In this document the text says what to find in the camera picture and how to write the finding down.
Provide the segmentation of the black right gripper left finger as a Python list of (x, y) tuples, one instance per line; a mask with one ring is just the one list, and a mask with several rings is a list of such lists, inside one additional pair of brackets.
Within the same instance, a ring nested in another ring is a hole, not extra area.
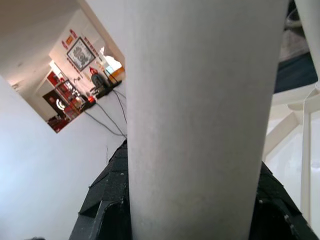
[(126, 140), (89, 186), (69, 239), (132, 239)]

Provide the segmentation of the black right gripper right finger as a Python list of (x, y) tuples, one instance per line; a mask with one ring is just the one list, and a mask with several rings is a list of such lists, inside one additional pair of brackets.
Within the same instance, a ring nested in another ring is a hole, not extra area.
[(318, 239), (284, 186), (265, 163), (261, 164), (249, 239)]

